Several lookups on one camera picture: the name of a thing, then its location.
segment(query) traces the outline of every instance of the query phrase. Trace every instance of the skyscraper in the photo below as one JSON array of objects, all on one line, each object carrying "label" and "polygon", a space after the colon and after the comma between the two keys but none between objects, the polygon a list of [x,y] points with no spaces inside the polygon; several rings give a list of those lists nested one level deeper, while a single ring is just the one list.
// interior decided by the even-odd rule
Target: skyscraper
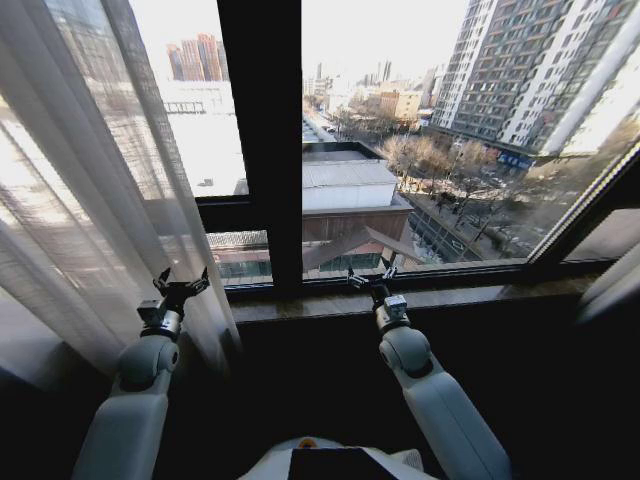
[{"label": "skyscraper", "polygon": [[213,35],[198,34],[198,53],[205,81],[221,81],[222,71],[220,69],[220,60],[218,59],[218,45]]},{"label": "skyscraper", "polygon": [[638,43],[634,0],[471,1],[433,124],[555,154]]},{"label": "skyscraper", "polygon": [[180,52],[183,78],[188,81],[203,81],[204,70],[200,62],[200,51],[196,40],[183,40]]},{"label": "skyscraper", "polygon": [[390,78],[391,78],[391,62],[387,60],[386,62],[384,62],[384,71],[382,73],[382,81],[387,82],[389,81]]},{"label": "skyscraper", "polygon": [[177,45],[167,45],[167,55],[171,62],[171,71],[174,80],[184,80],[182,73],[182,62],[180,61],[180,48]]},{"label": "skyscraper", "polygon": [[222,71],[222,81],[229,81],[229,66],[227,65],[227,52],[224,49],[222,40],[218,40],[218,60],[220,61],[220,70]]}]

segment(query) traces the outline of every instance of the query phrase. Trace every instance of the sidewalk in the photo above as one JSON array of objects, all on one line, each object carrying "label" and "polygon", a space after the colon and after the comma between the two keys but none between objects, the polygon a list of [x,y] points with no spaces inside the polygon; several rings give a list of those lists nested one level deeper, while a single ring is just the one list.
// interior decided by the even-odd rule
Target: sidewalk
[{"label": "sidewalk", "polygon": [[456,237],[460,238],[467,248],[477,253],[483,260],[494,260],[500,258],[501,252],[496,251],[493,248],[491,239],[486,235],[481,235],[477,241],[473,242],[473,239],[476,237],[480,229],[470,225],[464,214],[458,226],[454,227],[458,221],[458,215],[451,213],[451,209],[453,208],[452,205],[443,205],[442,209],[438,211],[436,202],[430,200],[429,195],[426,193],[401,193],[404,197],[411,199],[411,201],[417,204],[421,210],[433,217],[434,220],[437,220]]}]

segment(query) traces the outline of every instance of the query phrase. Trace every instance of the sheer curtain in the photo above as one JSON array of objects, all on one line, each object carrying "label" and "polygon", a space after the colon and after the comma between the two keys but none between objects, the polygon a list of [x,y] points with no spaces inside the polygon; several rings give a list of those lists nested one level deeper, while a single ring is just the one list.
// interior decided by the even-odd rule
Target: sheer curtain
[{"label": "sheer curtain", "polygon": [[128,3],[2,2],[0,95],[0,286],[112,373],[151,278],[207,265],[185,327],[226,372],[238,333]]}]

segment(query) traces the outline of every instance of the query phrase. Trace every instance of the rooftop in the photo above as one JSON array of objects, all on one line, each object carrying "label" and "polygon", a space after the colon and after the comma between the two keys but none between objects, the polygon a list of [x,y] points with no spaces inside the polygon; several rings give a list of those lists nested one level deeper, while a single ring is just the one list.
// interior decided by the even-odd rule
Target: rooftop
[{"label": "rooftop", "polygon": [[395,184],[383,160],[305,162],[302,167],[302,188]]}]

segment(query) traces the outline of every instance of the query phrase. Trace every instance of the window sill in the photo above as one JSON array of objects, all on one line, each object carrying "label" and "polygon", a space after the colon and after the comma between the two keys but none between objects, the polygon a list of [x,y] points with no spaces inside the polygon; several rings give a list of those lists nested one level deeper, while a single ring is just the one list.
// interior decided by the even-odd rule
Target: window sill
[{"label": "window sill", "polygon": [[[579,296],[598,277],[585,274],[535,284],[504,283],[498,285],[441,288],[397,289],[409,305],[417,309],[512,301],[534,297]],[[269,320],[311,319],[336,315],[362,315],[371,312],[371,298],[366,293],[325,294],[293,300],[241,300],[231,303],[237,323]]]}]

